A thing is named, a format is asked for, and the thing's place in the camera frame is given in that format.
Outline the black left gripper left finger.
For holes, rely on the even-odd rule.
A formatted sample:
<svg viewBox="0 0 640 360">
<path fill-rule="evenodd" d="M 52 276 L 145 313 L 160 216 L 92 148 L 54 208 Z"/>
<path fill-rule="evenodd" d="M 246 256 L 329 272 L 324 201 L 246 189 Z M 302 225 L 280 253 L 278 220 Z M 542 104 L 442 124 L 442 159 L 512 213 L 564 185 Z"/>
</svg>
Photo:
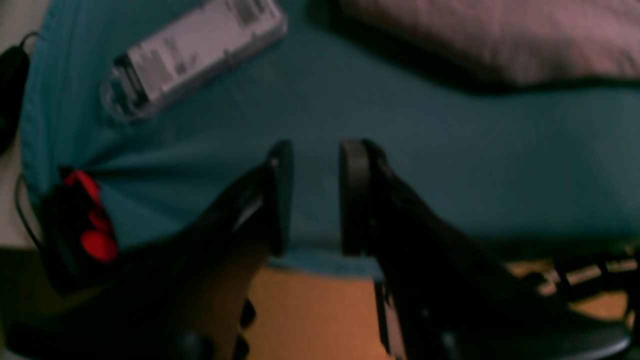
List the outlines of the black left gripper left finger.
<svg viewBox="0 0 640 360">
<path fill-rule="evenodd" d="M 290 228 L 294 150 L 278 141 L 185 230 L 127 278 L 127 360 L 246 360 L 249 288 Z"/>
</svg>

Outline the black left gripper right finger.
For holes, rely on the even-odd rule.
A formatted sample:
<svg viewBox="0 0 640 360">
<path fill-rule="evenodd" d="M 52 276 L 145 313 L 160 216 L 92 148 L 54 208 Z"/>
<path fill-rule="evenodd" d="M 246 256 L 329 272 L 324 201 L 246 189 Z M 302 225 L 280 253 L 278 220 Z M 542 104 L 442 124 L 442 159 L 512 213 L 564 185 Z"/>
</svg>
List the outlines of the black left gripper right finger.
<svg viewBox="0 0 640 360">
<path fill-rule="evenodd" d="M 342 250 L 374 257 L 409 360 L 548 360 L 540 297 L 442 221 L 368 140 L 340 144 Z"/>
</svg>

